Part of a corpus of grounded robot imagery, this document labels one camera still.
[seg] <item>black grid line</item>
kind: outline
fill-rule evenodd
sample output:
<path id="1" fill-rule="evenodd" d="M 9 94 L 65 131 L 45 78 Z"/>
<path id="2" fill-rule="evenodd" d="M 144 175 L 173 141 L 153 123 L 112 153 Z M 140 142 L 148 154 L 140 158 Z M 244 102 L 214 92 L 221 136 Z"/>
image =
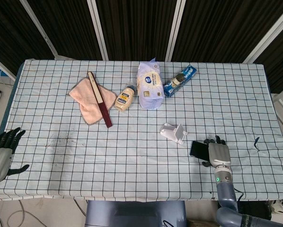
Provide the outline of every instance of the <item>black grid line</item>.
<path id="1" fill-rule="evenodd" d="M 0 199 L 31 196 L 108 201 L 217 199 L 211 168 L 189 156 L 193 140 L 225 139 L 234 186 L 246 200 L 283 199 L 283 137 L 264 68 L 254 64 L 191 63 L 195 77 L 155 111 L 135 97 L 129 109 L 112 108 L 113 127 L 86 125 L 69 90 L 87 71 L 119 94 L 136 81 L 138 61 L 27 60 L 6 130 L 27 130 L 11 163 L 30 164 L 0 183 Z M 160 62 L 166 82 L 186 62 Z M 184 145 L 159 133 L 164 123 L 188 132 Z M 259 151 L 254 140 L 260 137 Z"/>

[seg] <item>white plastic stand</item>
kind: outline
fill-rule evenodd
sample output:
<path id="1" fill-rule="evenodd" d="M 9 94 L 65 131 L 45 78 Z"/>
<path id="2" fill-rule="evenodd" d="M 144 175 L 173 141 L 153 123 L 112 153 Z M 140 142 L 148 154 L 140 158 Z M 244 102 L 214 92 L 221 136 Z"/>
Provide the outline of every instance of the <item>white plastic stand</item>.
<path id="1" fill-rule="evenodd" d="M 160 130 L 160 134 L 176 143 L 183 144 L 183 139 L 188 133 L 184 130 L 184 127 L 181 124 L 179 124 L 176 128 L 165 123 Z"/>

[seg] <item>black smartphone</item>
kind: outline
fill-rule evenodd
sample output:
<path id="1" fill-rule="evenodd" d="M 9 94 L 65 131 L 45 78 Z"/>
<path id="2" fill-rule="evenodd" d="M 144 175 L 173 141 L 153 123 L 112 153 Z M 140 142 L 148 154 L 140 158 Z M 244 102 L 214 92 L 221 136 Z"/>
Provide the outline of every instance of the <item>black smartphone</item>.
<path id="1" fill-rule="evenodd" d="M 209 147 L 204 143 L 193 141 L 191 144 L 190 155 L 205 161 L 210 161 Z"/>

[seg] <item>mayonnaise bottle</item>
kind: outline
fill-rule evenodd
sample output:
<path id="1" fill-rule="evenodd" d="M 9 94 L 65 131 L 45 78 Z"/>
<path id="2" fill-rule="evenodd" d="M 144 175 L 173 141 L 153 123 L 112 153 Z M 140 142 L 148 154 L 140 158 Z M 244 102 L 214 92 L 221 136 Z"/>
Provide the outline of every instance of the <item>mayonnaise bottle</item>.
<path id="1" fill-rule="evenodd" d="M 115 102 L 115 108 L 119 111 L 125 111 L 130 106 L 134 93 L 136 92 L 136 86 L 133 84 L 127 84 L 126 88 L 119 94 Z"/>

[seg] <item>floor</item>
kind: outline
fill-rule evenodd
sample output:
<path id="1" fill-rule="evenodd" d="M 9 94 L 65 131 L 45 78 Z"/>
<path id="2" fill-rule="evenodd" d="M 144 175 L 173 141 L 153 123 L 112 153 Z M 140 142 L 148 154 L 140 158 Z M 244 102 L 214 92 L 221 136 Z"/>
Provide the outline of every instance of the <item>floor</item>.
<path id="1" fill-rule="evenodd" d="M 6 77 L 0 78 L 0 90 L 2 91 L 2 97 L 0 99 L 0 122 L 12 89 L 12 85 L 4 85 L 3 83 L 13 84 L 13 81 Z M 31 212 L 48 227 L 84 226 L 85 217 L 74 203 L 74 200 L 39 198 L 22 200 L 22 203 L 25 210 Z M 86 211 L 86 201 L 78 201 L 78 203 Z M 19 201 L 0 201 L 0 218 L 4 226 L 8 226 L 8 218 L 17 210 L 21 210 Z M 186 216 L 190 219 L 214 221 L 216 210 L 216 201 L 186 202 Z M 19 226 L 22 217 L 22 212 L 12 215 L 9 219 L 9 226 Z M 272 220 L 283 223 L 283 214 L 273 215 Z M 43 227 L 41 223 L 26 213 L 21 227 L 31 226 Z"/>

